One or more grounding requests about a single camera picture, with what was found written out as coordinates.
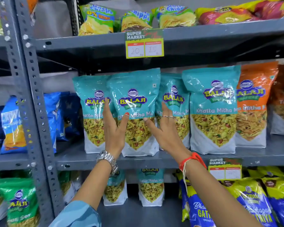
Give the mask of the person's left hand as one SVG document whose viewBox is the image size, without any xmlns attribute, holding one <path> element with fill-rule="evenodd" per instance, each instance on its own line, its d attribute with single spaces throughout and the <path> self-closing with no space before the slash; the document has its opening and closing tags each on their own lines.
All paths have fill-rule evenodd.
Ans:
<svg viewBox="0 0 284 227">
<path fill-rule="evenodd" d="M 112 116 L 109 99 L 105 98 L 103 109 L 103 125 L 105 134 L 105 150 L 117 160 L 125 146 L 125 133 L 120 132 L 120 125 Z"/>
</svg>

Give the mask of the person's right hand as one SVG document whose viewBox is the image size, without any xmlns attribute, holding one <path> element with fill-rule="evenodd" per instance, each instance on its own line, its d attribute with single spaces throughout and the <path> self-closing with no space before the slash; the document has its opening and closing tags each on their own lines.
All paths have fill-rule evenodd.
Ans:
<svg viewBox="0 0 284 227">
<path fill-rule="evenodd" d="M 168 112 L 172 112 L 164 102 L 161 104 L 162 117 L 159 125 L 159 137 L 155 138 L 164 151 L 168 152 L 175 161 L 180 164 L 183 160 L 191 156 L 191 152 L 184 146 L 175 128 L 168 124 Z"/>
</svg>

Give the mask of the teal snack mix packet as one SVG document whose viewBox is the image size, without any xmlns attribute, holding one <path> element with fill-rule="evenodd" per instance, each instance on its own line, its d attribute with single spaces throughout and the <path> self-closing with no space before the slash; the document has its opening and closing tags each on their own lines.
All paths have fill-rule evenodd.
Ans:
<svg viewBox="0 0 284 227">
<path fill-rule="evenodd" d="M 127 183 L 124 170 L 118 170 L 108 179 L 107 186 L 103 194 L 104 206 L 123 205 L 128 198 Z"/>
<path fill-rule="evenodd" d="M 106 98 L 109 100 L 113 118 L 117 117 L 114 103 L 111 102 L 112 95 L 107 87 L 110 78 L 110 75 L 83 75 L 72 79 L 82 106 L 84 150 L 87 154 L 100 153 L 105 148 L 103 108 Z"/>
<path fill-rule="evenodd" d="M 235 154 L 237 97 L 241 65 L 182 72 L 190 92 L 190 149 L 202 155 Z"/>
<path fill-rule="evenodd" d="M 164 169 L 137 169 L 138 195 L 143 207 L 161 207 L 163 205 Z"/>
<path fill-rule="evenodd" d="M 159 151 L 158 142 L 143 121 L 148 118 L 157 126 L 155 102 L 159 86 L 160 68 L 116 73 L 107 82 L 117 111 L 117 125 L 125 113 L 129 115 L 124 157 L 154 156 Z"/>
<path fill-rule="evenodd" d="M 161 103 L 164 102 L 173 112 L 178 135 L 188 149 L 190 149 L 189 96 L 190 93 L 186 89 L 180 74 L 160 74 L 159 93 L 155 103 L 157 127 L 160 127 Z"/>
</svg>

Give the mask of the person's right forearm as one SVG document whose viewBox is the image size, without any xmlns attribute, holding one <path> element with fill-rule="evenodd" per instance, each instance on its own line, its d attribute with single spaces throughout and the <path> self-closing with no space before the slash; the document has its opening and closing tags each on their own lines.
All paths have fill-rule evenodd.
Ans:
<svg viewBox="0 0 284 227">
<path fill-rule="evenodd" d="M 262 227 L 192 155 L 179 164 L 217 227 Z"/>
</svg>

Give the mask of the person's left forearm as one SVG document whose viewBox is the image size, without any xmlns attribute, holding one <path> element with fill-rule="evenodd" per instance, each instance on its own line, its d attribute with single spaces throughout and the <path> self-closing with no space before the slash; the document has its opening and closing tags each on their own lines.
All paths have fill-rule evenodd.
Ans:
<svg viewBox="0 0 284 227">
<path fill-rule="evenodd" d="M 100 160 L 87 176 L 72 201 L 85 202 L 97 211 L 111 170 L 111 164 L 107 160 Z"/>
</svg>

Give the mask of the silver metal wristwatch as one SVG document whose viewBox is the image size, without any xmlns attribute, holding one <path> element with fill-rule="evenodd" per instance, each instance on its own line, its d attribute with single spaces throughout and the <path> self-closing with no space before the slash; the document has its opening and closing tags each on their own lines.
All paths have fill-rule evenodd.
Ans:
<svg viewBox="0 0 284 227">
<path fill-rule="evenodd" d="M 114 176 L 115 173 L 118 171 L 117 161 L 115 160 L 114 156 L 109 152 L 107 152 L 106 150 L 104 150 L 98 155 L 96 163 L 102 160 L 106 160 L 107 162 L 109 162 L 111 166 L 110 176 Z"/>
</svg>

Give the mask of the dark blue chips packet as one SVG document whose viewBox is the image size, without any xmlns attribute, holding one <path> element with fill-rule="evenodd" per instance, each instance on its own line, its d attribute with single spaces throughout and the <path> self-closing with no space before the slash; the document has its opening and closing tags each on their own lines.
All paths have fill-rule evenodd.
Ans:
<svg viewBox="0 0 284 227">
<path fill-rule="evenodd" d="M 68 141 L 68 138 L 81 135 L 79 110 L 80 98 L 77 94 L 62 92 L 57 111 L 57 140 Z"/>
</svg>

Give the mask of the orange snack mix packet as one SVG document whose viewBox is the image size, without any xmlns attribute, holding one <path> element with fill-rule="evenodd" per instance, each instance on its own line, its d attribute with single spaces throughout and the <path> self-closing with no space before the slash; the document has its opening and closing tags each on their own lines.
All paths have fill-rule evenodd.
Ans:
<svg viewBox="0 0 284 227">
<path fill-rule="evenodd" d="M 241 66 L 236 90 L 236 147 L 266 148 L 267 102 L 277 75 L 277 61 Z"/>
</svg>

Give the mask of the yellow and blue snack packet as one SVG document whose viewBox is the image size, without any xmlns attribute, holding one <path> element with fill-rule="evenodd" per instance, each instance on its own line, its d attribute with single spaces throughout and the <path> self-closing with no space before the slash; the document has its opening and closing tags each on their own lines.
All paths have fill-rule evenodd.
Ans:
<svg viewBox="0 0 284 227">
<path fill-rule="evenodd" d="M 264 227 L 278 227 L 261 184 L 253 178 L 222 180 L 221 184 Z"/>
<path fill-rule="evenodd" d="M 183 179 L 182 172 L 180 169 L 176 169 L 175 177 L 178 181 L 178 198 L 182 200 L 182 218 L 181 221 L 184 222 L 186 219 L 189 219 L 189 205 L 188 204 L 188 196 L 186 191 L 185 180 Z"/>
<path fill-rule="evenodd" d="M 216 227 L 209 211 L 197 195 L 188 179 L 185 179 L 189 205 L 189 220 L 191 227 Z"/>
<path fill-rule="evenodd" d="M 262 182 L 266 187 L 267 195 L 277 221 L 281 227 L 284 227 L 284 176 L 262 178 Z"/>
<path fill-rule="evenodd" d="M 284 176 L 284 172 L 278 166 L 254 166 L 247 167 L 251 178 L 277 178 Z"/>
</svg>

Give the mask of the green snack packet white bottom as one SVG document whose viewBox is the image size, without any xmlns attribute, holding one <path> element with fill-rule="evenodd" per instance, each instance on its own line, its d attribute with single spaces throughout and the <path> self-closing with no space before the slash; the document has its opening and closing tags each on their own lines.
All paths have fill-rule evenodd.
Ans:
<svg viewBox="0 0 284 227">
<path fill-rule="evenodd" d="M 82 172 L 58 171 L 58 180 L 63 194 L 64 206 L 67 206 L 82 186 Z"/>
</svg>

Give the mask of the grey metal shelving rack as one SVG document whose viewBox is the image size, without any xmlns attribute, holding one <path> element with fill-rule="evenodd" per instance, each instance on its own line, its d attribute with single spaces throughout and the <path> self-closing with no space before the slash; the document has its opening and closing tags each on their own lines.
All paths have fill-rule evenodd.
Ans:
<svg viewBox="0 0 284 227">
<path fill-rule="evenodd" d="M 27 0 L 13 1 L 31 88 L 29 105 L 34 105 L 33 128 L 38 130 L 38 148 L 42 150 L 53 219 L 65 206 L 57 171 L 91 170 L 97 155 L 83 152 L 81 138 L 59 145 L 57 156 L 53 153 L 38 57 L 49 60 L 48 72 L 54 72 L 51 65 L 58 64 L 91 75 L 284 58 L 284 18 L 163 29 L 164 57 L 127 59 L 125 33 L 35 39 Z"/>
<path fill-rule="evenodd" d="M 7 50 L 8 63 L 15 83 L 18 108 L 27 144 L 28 163 L 37 190 L 39 227 L 48 227 L 54 215 L 15 0 L 0 0 L 0 20 L 4 33 L 4 36 L 0 36 L 0 44 L 2 44 L 0 47 L 5 47 Z"/>
</svg>

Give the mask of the green yellow banana chips packet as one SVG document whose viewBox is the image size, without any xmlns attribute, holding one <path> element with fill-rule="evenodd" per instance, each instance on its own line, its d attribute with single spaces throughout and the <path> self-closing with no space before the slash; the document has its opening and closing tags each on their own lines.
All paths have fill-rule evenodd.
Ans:
<svg viewBox="0 0 284 227">
<path fill-rule="evenodd" d="M 154 15 L 143 11 L 128 11 L 121 17 L 121 32 L 150 30 Z"/>
<path fill-rule="evenodd" d="M 152 13 L 158 20 L 160 29 L 194 26 L 197 20 L 194 11 L 185 6 L 160 6 L 152 9 Z"/>
<path fill-rule="evenodd" d="M 114 32 L 116 11 L 91 3 L 81 5 L 79 8 L 84 20 L 79 29 L 79 36 Z"/>
</svg>

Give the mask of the blue patterned sleeve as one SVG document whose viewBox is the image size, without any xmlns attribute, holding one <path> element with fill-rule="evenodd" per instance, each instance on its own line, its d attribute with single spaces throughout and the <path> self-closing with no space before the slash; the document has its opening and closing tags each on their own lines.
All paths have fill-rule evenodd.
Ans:
<svg viewBox="0 0 284 227">
<path fill-rule="evenodd" d="M 49 227 L 101 227 L 98 212 L 83 201 L 70 202 Z"/>
</svg>

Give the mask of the dark orange snack packet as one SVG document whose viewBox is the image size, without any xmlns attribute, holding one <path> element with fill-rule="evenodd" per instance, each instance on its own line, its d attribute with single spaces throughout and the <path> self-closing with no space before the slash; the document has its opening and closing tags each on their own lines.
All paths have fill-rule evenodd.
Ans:
<svg viewBox="0 0 284 227">
<path fill-rule="evenodd" d="M 278 65 L 278 71 L 270 92 L 268 130 L 270 134 L 284 135 L 284 65 Z"/>
</svg>

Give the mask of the red and yellow snack packet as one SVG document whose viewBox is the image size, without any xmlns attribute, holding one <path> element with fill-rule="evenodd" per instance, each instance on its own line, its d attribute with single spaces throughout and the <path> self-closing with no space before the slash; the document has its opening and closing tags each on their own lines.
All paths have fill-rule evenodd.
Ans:
<svg viewBox="0 0 284 227">
<path fill-rule="evenodd" d="M 260 20 L 248 9 L 239 6 L 226 6 L 217 8 L 200 7 L 196 9 L 195 15 L 200 25 L 216 25 Z"/>
<path fill-rule="evenodd" d="M 262 20 L 284 18 L 284 0 L 260 0 L 252 12 Z"/>
</svg>

